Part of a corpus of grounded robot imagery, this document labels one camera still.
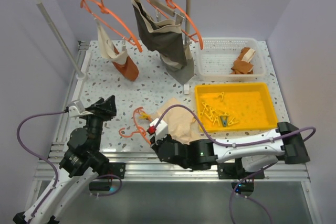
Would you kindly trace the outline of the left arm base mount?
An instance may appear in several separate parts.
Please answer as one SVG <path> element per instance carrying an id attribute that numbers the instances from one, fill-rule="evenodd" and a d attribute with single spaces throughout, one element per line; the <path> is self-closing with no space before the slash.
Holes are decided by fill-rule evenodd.
<path id="1" fill-rule="evenodd" d="M 89 184 L 89 190 L 92 193 L 104 192 L 107 194 L 119 191 L 121 189 L 120 181 L 124 179 L 125 171 L 125 163 L 109 163 L 106 173 Z"/>

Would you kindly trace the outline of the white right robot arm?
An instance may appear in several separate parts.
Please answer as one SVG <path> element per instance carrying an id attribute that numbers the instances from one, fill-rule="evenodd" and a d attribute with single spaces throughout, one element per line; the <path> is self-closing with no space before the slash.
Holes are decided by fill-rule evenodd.
<path id="1" fill-rule="evenodd" d="M 162 162 L 178 165 L 184 169 L 208 170 L 232 159 L 239 159 L 234 172 L 246 178 L 252 172 L 283 160 L 286 164 L 310 161 L 305 139 L 299 129 L 289 122 L 280 122 L 276 129 L 258 135 L 229 139 L 201 139 L 182 144 L 168 134 L 167 129 L 153 134 L 150 147 Z"/>

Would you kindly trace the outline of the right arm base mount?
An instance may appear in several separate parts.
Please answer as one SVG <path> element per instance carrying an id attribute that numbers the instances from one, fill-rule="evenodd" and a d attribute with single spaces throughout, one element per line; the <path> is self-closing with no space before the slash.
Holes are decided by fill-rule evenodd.
<path id="1" fill-rule="evenodd" d="M 247 172 L 243 168 L 243 165 L 240 160 L 234 163 L 221 163 L 217 165 L 217 172 L 219 179 L 235 179 L 240 181 L 243 179 L 243 182 L 234 190 L 235 193 L 244 196 L 250 196 L 255 189 L 254 180 L 255 179 L 264 179 L 265 173 L 260 172 L 257 175 L 254 175 L 248 179 L 247 176 L 251 175 L 254 172 Z"/>

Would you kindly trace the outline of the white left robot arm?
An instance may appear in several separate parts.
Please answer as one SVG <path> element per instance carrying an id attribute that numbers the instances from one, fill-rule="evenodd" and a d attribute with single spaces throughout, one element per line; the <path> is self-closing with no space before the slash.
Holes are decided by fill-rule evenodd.
<path id="1" fill-rule="evenodd" d="M 86 124 L 70 133 L 59 167 L 46 160 L 55 172 L 53 179 L 28 210 L 13 217 L 14 223 L 59 223 L 85 187 L 96 178 L 110 176 L 109 159 L 100 152 L 100 143 L 104 123 L 117 114 L 115 96 L 101 98 L 87 108 L 75 100 L 62 113 L 84 119 Z"/>

